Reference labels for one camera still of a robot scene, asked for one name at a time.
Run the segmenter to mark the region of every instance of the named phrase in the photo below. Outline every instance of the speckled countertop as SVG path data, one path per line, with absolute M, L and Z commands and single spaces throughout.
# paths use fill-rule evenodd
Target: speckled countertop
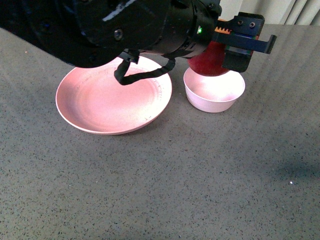
M 0 239 L 320 239 L 320 28 L 270 34 L 228 111 L 190 105 L 180 58 L 153 123 L 101 136 L 56 109 L 73 67 L 0 30 Z

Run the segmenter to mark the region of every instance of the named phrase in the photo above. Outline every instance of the small bowl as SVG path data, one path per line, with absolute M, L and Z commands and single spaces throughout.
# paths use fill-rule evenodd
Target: small bowl
M 202 76 L 188 68 L 183 81 L 189 102 L 207 113 L 220 113 L 229 109 L 246 88 L 244 78 L 236 71 L 220 76 Z

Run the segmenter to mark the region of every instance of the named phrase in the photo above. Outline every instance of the shallow plate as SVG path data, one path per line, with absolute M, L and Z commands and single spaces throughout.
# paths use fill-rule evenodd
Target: shallow plate
M 114 71 L 116 58 L 96 68 L 74 68 L 60 83 L 55 96 L 57 109 L 72 126 L 92 134 L 119 135 L 140 129 L 156 119 L 169 103 L 172 83 L 168 74 L 122 86 Z M 127 75 L 160 68 L 140 57 Z

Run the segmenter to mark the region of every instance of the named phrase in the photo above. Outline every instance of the bowl rim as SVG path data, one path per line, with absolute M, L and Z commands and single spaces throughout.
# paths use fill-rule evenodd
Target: bowl rim
M 204 98 L 204 97 L 202 97 L 202 96 L 199 96 L 198 94 L 196 94 L 194 91 L 192 91 L 192 90 L 188 87 L 188 85 L 186 84 L 186 74 L 187 74 L 188 71 L 192 71 L 194 74 L 199 75 L 199 76 L 202 76 L 202 75 L 196 73 L 195 71 L 193 71 L 191 67 L 189 67 L 189 68 L 184 72 L 184 74 L 183 74 L 184 86 L 190 91 L 190 93 L 192 93 L 193 95 L 197 96 L 198 98 L 203 99 L 203 100 L 208 101 L 208 102 L 212 102 L 212 103 L 228 103 L 228 102 L 232 102 L 232 101 L 237 100 L 238 98 L 240 98 L 240 97 L 244 94 L 244 92 L 245 92 L 245 90 L 246 90 L 246 82 L 245 82 L 245 79 L 243 78 L 243 76 L 242 76 L 239 72 L 231 71 L 231 70 L 230 70 L 230 71 L 226 72 L 226 73 L 223 74 L 223 75 L 226 75 L 226 74 L 229 74 L 229 73 L 239 74 L 239 75 L 241 76 L 241 79 L 242 79 L 242 82 L 243 82 L 243 91 L 241 92 L 241 94 L 240 94 L 239 96 L 237 96 L 237 97 L 235 97 L 235 98 L 232 98 L 232 99 L 230 99 L 230 100 L 226 100 L 226 101 L 210 100 L 210 99 Z

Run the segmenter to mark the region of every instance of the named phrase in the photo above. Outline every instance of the curtain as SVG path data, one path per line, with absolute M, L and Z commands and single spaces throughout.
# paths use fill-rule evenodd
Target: curtain
M 238 12 L 261 14 L 266 24 L 320 26 L 320 0 L 221 0 L 221 19 Z

